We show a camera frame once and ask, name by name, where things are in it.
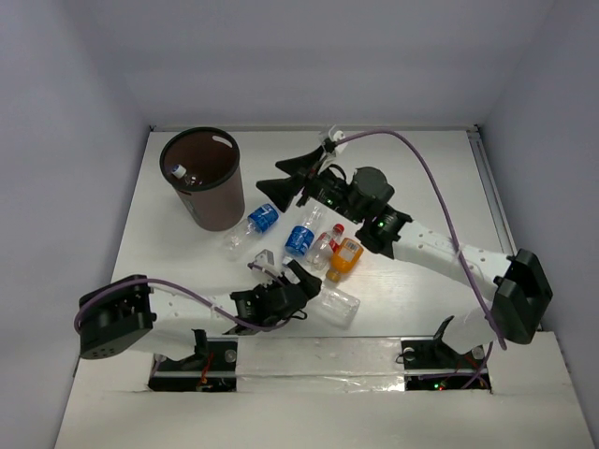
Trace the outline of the clear bottle white cap front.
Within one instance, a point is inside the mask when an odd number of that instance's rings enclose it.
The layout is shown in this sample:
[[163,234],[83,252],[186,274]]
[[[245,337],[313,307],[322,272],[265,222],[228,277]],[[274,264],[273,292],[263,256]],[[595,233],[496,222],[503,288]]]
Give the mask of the clear bottle white cap front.
[[329,287],[323,287],[311,303],[317,316],[338,328],[351,326],[361,304],[358,298],[338,288]]

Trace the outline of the orange juice bottle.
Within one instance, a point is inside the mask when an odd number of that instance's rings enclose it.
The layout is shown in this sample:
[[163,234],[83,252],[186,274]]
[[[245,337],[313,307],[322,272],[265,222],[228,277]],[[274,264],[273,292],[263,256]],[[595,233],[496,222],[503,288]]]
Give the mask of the orange juice bottle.
[[364,248],[355,240],[343,239],[330,258],[326,278],[331,282],[339,282],[348,275],[364,252]]

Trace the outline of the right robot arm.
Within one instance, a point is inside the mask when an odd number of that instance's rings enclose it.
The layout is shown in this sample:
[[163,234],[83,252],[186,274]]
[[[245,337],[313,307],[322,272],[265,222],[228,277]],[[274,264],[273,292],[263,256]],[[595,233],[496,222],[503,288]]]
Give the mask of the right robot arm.
[[494,253],[455,243],[389,205],[394,194],[384,173],[359,167],[347,180],[319,148],[276,163],[283,179],[258,181],[257,189],[281,211],[313,199],[357,224],[356,237],[371,253],[427,268],[480,293],[482,303],[440,325],[432,359],[451,367],[464,354],[494,340],[532,342],[553,293],[538,256],[520,249]]

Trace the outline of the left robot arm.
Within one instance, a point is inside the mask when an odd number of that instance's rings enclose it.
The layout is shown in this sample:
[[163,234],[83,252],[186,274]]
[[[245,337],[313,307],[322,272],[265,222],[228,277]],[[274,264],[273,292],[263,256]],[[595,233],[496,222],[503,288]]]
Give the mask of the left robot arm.
[[321,280],[295,260],[277,269],[260,260],[248,290],[206,297],[174,282],[131,275],[79,300],[74,327],[80,358],[100,360],[127,350],[161,355],[197,369],[209,358],[209,340],[254,336],[304,320]]

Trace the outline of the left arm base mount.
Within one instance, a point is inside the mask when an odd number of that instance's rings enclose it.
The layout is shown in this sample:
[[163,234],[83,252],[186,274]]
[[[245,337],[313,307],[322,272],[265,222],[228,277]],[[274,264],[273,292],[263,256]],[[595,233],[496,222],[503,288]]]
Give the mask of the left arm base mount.
[[194,352],[181,360],[156,360],[148,387],[154,392],[231,393],[237,390],[238,340],[209,338],[195,330]]

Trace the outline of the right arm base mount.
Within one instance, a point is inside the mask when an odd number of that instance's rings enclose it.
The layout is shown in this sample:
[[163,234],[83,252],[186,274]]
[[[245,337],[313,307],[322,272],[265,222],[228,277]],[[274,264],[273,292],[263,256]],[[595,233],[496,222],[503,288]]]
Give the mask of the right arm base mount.
[[406,391],[491,390],[484,346],[460,355],[433,338],[401,339],[395,363],[403,368]]

